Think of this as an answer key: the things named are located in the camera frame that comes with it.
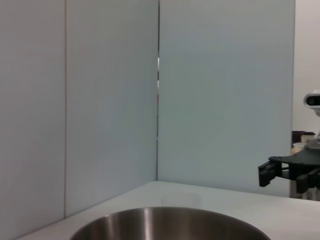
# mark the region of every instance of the white wall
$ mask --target white wall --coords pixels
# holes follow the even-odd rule
[[[64,0],[0,1],[0,239],[64,216]]]
[[[292,129],[316,134],[320,119],[304,106],[303,99],[320,89],[319,11],[319,0],[296,0]]]
[[[157,0],[67,1],[67,215],[156,178]]]
[[[159,180],[278,196],[290,153],[294,0],[161,0]]]

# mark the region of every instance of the white robot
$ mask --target white robot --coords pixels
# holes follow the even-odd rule
[[[320,117],[320,90],[308,93],[303,103]],[[275,177],[289,179],[291,198],[320,201],[320,133],[294,155],[269,157],[258,172],[260,187],[269,185]]]

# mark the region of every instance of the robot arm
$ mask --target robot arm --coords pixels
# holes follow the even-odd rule
[[[307,108],[314,110],[320,117],[320,90],[310,92],[303,99]],[[320,133],[310,140],[304,149],[290,156],[272,156],[269,161],[258,167],[259,185],[266,187],[275,177],[295,181],[295,193],[304,194],[308,189],[320,189]]]

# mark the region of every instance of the white table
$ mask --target white table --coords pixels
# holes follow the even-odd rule
[[[69,240],[80,227],[99,217],[159,206],[229,215],[259,228],[272,240],[320,239],[320,202],[154,181],[19,240]]]

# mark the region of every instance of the stainless steel bowl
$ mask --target stainless steel bowl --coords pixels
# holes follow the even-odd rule
[[[71,240],[270,240],[254,226],[219,213],[184,207],[147,207],[113,213]]]

